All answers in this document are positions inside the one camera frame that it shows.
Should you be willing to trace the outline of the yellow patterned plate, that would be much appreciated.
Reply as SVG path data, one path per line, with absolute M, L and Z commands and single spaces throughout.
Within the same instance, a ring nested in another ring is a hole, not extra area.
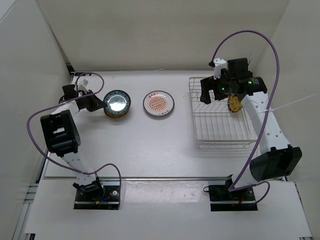
M 129 110 L 130 110 L 129 107 L 125 107 L 122 110 L 113 110 L 107 107 L 103 109 L 104 113 L 110 118 L 121 118 L 125 116 L 129 112 Z

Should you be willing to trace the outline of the teal blue patterned plate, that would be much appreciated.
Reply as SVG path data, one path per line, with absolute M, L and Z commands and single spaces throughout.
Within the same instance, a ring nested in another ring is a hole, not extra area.
M 131 106 L 130 96 L 123 90 L 112 90 L 108 92 L 103 101 L 106 103 L 104 108 L 110 113 L 120 114 L 127 111 Z

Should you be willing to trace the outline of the yellow brown plate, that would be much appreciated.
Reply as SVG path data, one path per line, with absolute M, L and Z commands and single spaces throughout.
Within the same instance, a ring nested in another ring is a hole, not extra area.
M 227 100 L 227 107 L 231 113 L 237 113 L 243 108 L 243 105 L 237 96 L 230 95 Z

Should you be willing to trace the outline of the white plate orange sunburst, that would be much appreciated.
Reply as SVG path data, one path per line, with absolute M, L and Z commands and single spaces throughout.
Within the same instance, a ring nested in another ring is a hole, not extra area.
M 156 116 L 171 114 L 175 109 L 175 100 L 171 94 L 162 90 L 149 92 L 143 99 L 143 109 L 146 113 Z

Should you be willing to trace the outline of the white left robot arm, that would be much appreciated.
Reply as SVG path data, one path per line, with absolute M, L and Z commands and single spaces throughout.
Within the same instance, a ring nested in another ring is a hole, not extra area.
M 100 200 L 105 194 L 105 188 L 96 173 L 90 174 L 93 170 L 80 152 L 81 137 L 74 116 L 82 109 L 95 112 L 107 104 L 85 87 L 76 90 L 74 84 L 68 84 L 62 90 L 64 95 L 59 102 L 64 104 L 40 118 L 47 149 L 75 169 L 77 182 L 73 186 L 82 195 Z

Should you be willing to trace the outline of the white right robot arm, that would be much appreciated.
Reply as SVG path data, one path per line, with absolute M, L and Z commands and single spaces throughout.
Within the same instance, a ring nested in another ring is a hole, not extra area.
M 209 105 L 212 100 L 237 97 L 257 135 L 254 149 L 259 149 L 260 155 L 251 154 L 240 173 L 231 175 L 231 182 L 224 188 L 226 197 L 236 200 L 244 189 L 289 176 L 302 158 L 302 151 L 293 147 L 283 134 L 270 109 L 272 98 L 264 80 L 253 76 L 246 58 L 228 61 L 215 58 L 209 65 L 214 74 L 200 81 L 200 101 Z

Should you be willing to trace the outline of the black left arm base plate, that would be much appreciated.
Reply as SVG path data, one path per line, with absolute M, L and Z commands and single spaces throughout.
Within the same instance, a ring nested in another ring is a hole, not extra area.
M 121 184 L 119 181 L 103 181 L 100 193 L 84 194 L 76 190 L 74 210 L 119 210 L 121 205 Z

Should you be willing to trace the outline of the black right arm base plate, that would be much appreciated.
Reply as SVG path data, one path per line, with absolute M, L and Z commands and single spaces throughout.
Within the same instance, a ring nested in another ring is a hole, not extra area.
M 209 194 L 211 212 L 257 211 L 253 188 L 229 192 L 224 185 L 208 185 L 203 191 Z

